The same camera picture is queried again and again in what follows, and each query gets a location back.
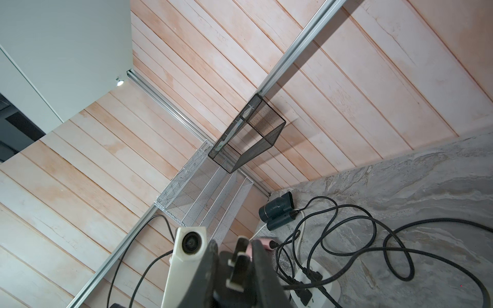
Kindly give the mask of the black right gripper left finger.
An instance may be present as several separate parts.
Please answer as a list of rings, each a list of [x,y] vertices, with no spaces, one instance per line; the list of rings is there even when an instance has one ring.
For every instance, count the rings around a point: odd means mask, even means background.
[[[185,307],[218,307],[213,296],[218,260],[218,245],[212,240],[184,296]]]

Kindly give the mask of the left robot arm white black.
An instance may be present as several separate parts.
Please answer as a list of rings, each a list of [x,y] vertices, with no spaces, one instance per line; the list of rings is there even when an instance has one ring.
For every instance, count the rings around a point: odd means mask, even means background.
[[[160,307],[169,271],[170,256],[165,254],[175,242],[173,227],[159,211],[138,228],[109,273],[105,307]]]

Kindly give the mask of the black folded hair dryer left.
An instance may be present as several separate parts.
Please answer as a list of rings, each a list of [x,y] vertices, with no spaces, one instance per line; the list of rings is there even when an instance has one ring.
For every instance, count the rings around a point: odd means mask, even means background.
[[[290,191],[275,198],[259,209],[259,217],[269,231],[276,230],[295,220],[300,210],[296,209]]]

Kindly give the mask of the black mesh wall basket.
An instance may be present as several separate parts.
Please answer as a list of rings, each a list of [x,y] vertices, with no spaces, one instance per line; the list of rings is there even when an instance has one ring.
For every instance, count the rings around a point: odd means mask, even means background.
[[[233,173],[274,146],[286,120],[256,94],[234,118],[208,156]]]

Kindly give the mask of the pink hair dryer left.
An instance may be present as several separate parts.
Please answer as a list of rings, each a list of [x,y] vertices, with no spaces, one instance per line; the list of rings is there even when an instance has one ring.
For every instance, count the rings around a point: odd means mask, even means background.
[[[278,246],[278,242],[276,242],[275,240],[271,239],[271,238],[267,238],[267,237],[260,237],[258,238],[258,241],[261,242],[261,244],[263,245],[263,248],[270,252],[270,251],[274,251]],[[250,258],[252,258],[253,256],[253,253],[252,253],[252,242],[249,243],[249,245],[247,246],[247,249],[246,249],[246,252],[245,252]]]

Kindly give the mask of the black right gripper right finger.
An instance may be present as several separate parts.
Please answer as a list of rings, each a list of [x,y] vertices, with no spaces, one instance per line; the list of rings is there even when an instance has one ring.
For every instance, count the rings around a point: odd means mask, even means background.
[[[254,240],[251,244],[256,307],[291,307],[262,243],[259,240]]]

